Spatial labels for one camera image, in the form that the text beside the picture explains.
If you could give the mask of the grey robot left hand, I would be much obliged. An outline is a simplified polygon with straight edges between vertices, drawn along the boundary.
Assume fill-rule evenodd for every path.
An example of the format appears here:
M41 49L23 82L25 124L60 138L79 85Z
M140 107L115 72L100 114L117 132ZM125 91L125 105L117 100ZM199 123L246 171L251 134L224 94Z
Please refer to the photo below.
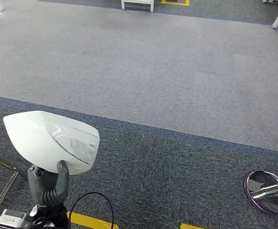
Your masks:
M28 170L31 194L35 203L41 206L63 204L67 197L69 170L65 161L57 164L57 173L32 165Z

